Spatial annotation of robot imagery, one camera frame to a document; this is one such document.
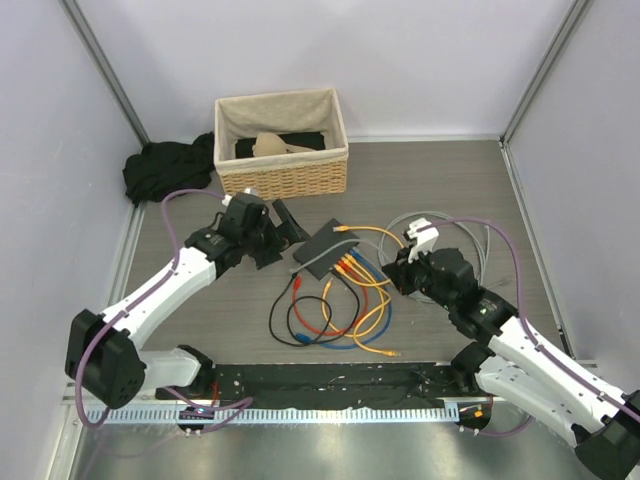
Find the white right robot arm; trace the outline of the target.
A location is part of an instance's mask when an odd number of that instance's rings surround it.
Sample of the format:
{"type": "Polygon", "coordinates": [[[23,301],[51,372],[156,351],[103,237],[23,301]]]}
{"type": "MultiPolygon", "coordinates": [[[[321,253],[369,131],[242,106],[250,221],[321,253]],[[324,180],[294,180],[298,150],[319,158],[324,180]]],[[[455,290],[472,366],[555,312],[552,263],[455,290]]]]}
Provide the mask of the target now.
{"type": "Polygon", "coordinates": [[[549,343],[512,304],[481,286],[454,248],[412,257],[401,250],[382,268],[403,295],[443,307],[471,344],[453,360],[457,391],[501,397],[563,438],[600,479],[625,479],[639,464],[639,394],[626,393],[549,343]]]}

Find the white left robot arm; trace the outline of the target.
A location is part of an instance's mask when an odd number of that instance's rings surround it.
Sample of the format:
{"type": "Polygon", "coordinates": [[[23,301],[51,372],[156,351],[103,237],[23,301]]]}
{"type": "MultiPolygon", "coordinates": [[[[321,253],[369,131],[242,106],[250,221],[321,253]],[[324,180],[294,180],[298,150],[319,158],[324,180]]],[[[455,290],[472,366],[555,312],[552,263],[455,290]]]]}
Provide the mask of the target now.
{"type": "Polygon", "coordinates": [[[146,341],[176,309],[244,257],[262,269],[309,237],[281,200],[266,202],[245,191],[223,204],[213,224],[192,233],[141,287],[100,313],[84,309],[72,320],[65,372],[75,382],[77,398],[89,392],[115,410],[142,390],[172,387],[193,399],[211,391],[210,358],[187,345],[146,351],[146,341]]]}

